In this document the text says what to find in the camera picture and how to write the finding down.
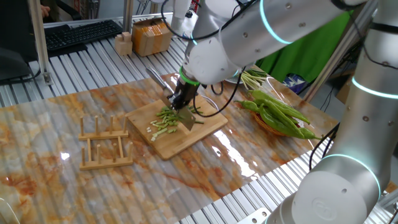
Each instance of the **wooden cutting board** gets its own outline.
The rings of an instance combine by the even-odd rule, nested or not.
[[[202,111],[203,114],[213,114],[216,112],[216,109],[201,96],[197,96],[196,105],[197,107],[200,106],[199,111]],[[221,113],[210,118],[202,118],[195,114],[197,120],[204,121],[205,123],[194,124],[191,131],[185,128],[183,124],[179,123],[178,126],[169,127],[169,129],[177,129],[175,133],[163,133],[152,142],[152,134],[156,133],[158,130],[155,126],[151,125],[150,122],[154,120],[162,121],[160,118],[156,117],[156,113],[160,112],[164,106],[165,104],[163,101],[158,100],[126,114],[126,117],[137,128],[140,135],[155,149],[156,153],[163,160],[170,159],[207,135],[220,129],[228,122]],[[151,128],[151,133],[147,132],[148,127]]]

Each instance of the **blue light ring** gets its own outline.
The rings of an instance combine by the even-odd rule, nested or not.
[[[193,44],[198,45],[198,42],[195,40],[192,40]]]
[[[398,100],[398,95],[393,95],[393,94],[388,94],[388,93],[381,93],[381,92],[374,91],[374,90],[371,90],[371,89],[369,89],[369,88],[366,88],[365,86],[362,86],[361,84],[359,84],[359,83],[355,80],[354,77],[353,77],[353,79],[352,79],[352,82],[353,82],[353,84],[354,84],[356,87],[358,87],[360,90],[363,90],[363,91],[365,91],[365,92],[367,92],[367,93],[370,93],[370,94],[372,94],[372,95],[376,95],[376,96],[381,96],[381,97],[385,97],[385,98],[390,98],[390,99]]]
[[[376,177],[376,175],[374,174],[374,172],[373,172],[365,163],[361,162],[361,161],[358,160],[358,159],[355,159],[354,157],[347,156],[347,155],[343,155],[343,154],[332,154],[332,155],[329,155],[329,156],[324,157],[322,160],[324,160],[324,159],[326,159],[326,158],[328,158],[328,157],[333,157],[333,156],[341,156],[341,157],[345,157],[345,158],[348,158],[348,159],[352,159],[352,160],[354,160],[355,162],[361,164],[363,167],[365,167],[365,168],[372,174],[372,176],[374,177],[374,179],[376,180],[377,186],[379,187],[379,198],[380,198],[380,196],[381,196],[381,187],[380,187],[379,179]]]
[[[289,42],[286,41],[282,38],[280,38],[273,30],[272,27],[269,25],[267,17],[266,17],[266,13],[264,12],[264,0],[260,0],[260,15],[261,15],[261,19],[262,22],[264,23],[265,27],[267,28],[268,32],[270,33],[270,35],[272,35],[276,40],[278,40],[279,42],[283,43],[283,44],[291,44],[293,42]]]

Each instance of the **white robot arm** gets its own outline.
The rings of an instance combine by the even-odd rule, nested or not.
[[[193,37],[218,32],[189,43],[172,105],[187,105],[200,83],[229,78],[363,2],[253,0],[230,20],[234,0],[201,1]],[[267,224],[363,223],[387,187],[398,141],[397,10],[398,1],[379,0],[335,143]]]

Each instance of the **marble surface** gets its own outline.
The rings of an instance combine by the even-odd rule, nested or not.
[[[163,76],[171,85],[178,75]],[[200,92],[221,107],[234,85],[224,94]],[[272,93],[309,117],[307,126],[326,134],[337,122],[302,101],[269,78],[264,91]],[[21,223],[175,223],[242,185],[298,155],[316,141],[274,136],[264,131],[247,111],[230,104],[224,111],[228,124],[194,146],[163,161],[128,124],[124,138],[134,143],[134,165],[79,171],[79,119],[85,132],[122,128],[125,113],[159,99],[161,89],[152,80],[109,86],[0,109],[0,198]],[[243,86],[234,97],[247,99]],[[113,140],[101,144],[101,157],[112,158]],[[0,205],[0,212],[9,212]]]

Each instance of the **knife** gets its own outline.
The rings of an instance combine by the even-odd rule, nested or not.
[[[146,68],[146,72],[148,75],[158,84],[162,89],[163,89],[163,95],[160,98],[163,103],[173,111],[174,114],[179,118],[180,122],[190,131],[193,127],[193,124],[195,124],[196,118],[192,114],[192,112],[184,106],[180,110],[175,110],[172,107],[172,104],[170,102],[170,97],[174,94],[173,89],[167,84],[163,79],[160,77],[160,75],[157,73],[156,70],[153,68]]]

